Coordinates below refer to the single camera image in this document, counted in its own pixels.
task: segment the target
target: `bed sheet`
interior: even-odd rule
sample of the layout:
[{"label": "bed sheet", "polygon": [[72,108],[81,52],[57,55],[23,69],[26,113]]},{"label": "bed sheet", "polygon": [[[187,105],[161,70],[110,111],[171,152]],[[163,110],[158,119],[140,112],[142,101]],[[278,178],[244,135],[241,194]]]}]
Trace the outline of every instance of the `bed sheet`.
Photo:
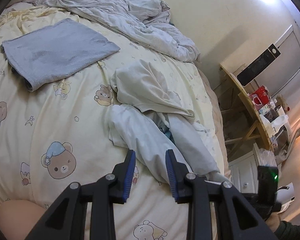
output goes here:
[{"label": "bed sheet", "polygon": [[[64,18],[102,33],[121,50],[32,93],[26,90],[21,78],[13,75],[0,52],[0,203],[26,199],[48,208],[71,182],[94,182],[124,160],[127,149],[115,147],[108,139],[108,111],[118,102],[113,91],[106,89],[116,68],[138,59],[153,63],[165,76],[169,90],[178,94],[183,107],[193,109],[196,121],[210,130],[213,146],[208,146],[208,150],[223,174],[224,160],[215,135],[212,104],[193,64],[143,48],[63,9],[43,6],[0,17],[0,45],[6,39]],[[95,100],[100,91],[110,100]],[[60,154],[47,165],[46,154],[55,149]],[[137,161],[130,198],[125,205],[114,206],[117,238],[185,239],[187,209],[187,204],[174,202],[168,184],[156,181]]]}]

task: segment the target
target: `blue towel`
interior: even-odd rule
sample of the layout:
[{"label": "blue towel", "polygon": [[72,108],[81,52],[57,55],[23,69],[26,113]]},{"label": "blue towel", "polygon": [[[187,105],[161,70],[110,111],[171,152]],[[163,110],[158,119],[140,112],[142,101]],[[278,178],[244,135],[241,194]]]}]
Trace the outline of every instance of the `blue towel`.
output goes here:
[{"label": "blue towel", "polygon": [[71,19],[4,41],[2,48],[30,92],[120,50],[100,33]]}]

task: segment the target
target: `metal screw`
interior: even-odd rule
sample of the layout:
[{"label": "metal screw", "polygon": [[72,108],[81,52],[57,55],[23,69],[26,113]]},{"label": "metal screw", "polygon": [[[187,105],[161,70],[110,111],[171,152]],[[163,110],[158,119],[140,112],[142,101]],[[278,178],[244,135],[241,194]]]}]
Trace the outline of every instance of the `metal screw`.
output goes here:
[{"label": "metal screw", "polygon": [[79,187],[79,183],[78,182],[73,182],[70,184],[70,189],[76,189]]},{"label": "metal screw", "polygon": [[112,173],[109,173],[109,174],[106,175],[107,180],[113,180],[114,178],[115,178],[115,175],[112,174]]},{"label": "metal screw", "polygon": [[194,173],[187,173],[186,178],[187,179],[195,179],[195,174]]},{"label": "metal screw", "polygon": [[225,187],[225,188],[231,188],[232,187],[232,183],[229,181],[229,180],[226,180],[222,183],[222,185]]}]

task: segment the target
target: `wall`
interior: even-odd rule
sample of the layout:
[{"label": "wall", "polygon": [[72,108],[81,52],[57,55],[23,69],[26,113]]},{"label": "wall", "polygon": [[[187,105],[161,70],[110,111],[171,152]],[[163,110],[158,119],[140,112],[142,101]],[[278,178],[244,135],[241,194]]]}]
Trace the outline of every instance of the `wall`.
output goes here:
[{"label": "wall", "polygon": [[250,64],[293,23],[281,0],[165,1],[171,21],[199,48],[197,66],[213,89],[220,84],[220,62],[233,70]]}]

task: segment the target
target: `knee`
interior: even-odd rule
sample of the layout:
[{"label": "knee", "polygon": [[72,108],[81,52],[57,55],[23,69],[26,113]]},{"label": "knee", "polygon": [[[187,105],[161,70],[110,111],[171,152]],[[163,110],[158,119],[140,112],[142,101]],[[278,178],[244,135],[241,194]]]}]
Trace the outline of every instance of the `knee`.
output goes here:
[{"label": "knee", "polygon": [[30,201],[6,201],[0,206],[0,230],[7,240],[24,240],[44,212]]}]

